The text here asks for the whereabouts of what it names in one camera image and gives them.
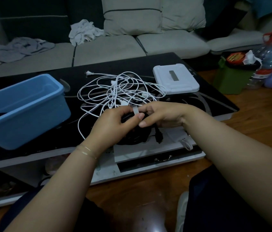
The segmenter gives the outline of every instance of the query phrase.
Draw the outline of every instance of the person's left hand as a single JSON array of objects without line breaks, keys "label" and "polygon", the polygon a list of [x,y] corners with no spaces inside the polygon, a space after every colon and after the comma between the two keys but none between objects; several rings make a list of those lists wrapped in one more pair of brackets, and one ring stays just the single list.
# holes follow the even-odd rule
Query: person's left hand
[{"label": "person's left hand", "polygon": [[84,141],[84,146],[100,155],[107,148],[117,144],[145,116],[144,113],[138,113],[126,122],[121,123],[121,117],[129,112],[133,112],[133,108],[130,106],[105,110],[95,122],[90,135]]}]

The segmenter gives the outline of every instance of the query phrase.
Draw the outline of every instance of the blue storage box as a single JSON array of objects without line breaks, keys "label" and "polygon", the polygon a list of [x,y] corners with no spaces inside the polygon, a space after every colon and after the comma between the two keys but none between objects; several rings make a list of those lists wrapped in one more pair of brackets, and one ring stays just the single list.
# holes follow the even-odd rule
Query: blue storage box
[{"label": "blue storage box", "polygon": [[0,90],[0,147],[14,150],[70,117],[64,87],[42,74]]}]

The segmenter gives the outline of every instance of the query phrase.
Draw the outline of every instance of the dark pillow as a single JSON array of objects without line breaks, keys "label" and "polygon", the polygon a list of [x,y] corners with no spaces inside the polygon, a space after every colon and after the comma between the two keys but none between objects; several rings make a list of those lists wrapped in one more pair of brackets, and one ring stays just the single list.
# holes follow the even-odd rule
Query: dark pillow
[{"label": "dark pillow", "polygon": [[65,0],[70,24],[83,19],[93,22],[95,27],[104,29],[102,0]]},{"label": "dark pillow", "polygon": [[0,22],[9,40],[24,36],[70,42],[64,0],[0,0]]},{"label": "dark pillow", "polygon": [[228,36],[248,12],[236,7],[243,0],[204,0],[206,26],[195,32],[207,39]]}]

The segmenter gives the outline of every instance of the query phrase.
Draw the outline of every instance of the pants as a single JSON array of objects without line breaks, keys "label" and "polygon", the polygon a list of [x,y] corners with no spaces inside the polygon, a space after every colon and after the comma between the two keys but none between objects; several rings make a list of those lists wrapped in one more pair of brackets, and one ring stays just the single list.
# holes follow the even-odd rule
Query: pants
[{"label": "pants", "polygon": [[[26,193],[0,221],[0,232],[11,223],[41,187]],[[87,198],[79,212],[74,231],[109,231],[104,212]],[[212,165],[194,176],[189,184],[189,198],[183,232],[190,231],[272,231],[261,218],[228,184]]]}]

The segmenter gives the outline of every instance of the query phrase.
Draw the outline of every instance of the hand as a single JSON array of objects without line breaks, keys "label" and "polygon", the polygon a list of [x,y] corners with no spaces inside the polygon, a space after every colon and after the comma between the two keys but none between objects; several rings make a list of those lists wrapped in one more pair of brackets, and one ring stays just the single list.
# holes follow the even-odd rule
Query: hand
[{"label": "hand", "polygon": [[145,116],[138,113],[124,123],[121,117],[129,112],[133,112],[130,106],[121,106],[107,109],[95,122],[90,135],[82,143],[96,155],[102,154],[107,148],[117,144],[126,134],[135,128]]},{"label": "hand", "polygon": [[157,123],[160,127],[178,127],[186,121],[186,116],[195,107],[182,103],[149,102],[138,108],[139,112],[146,112],[149,116],[139,123],[141,128]]}]

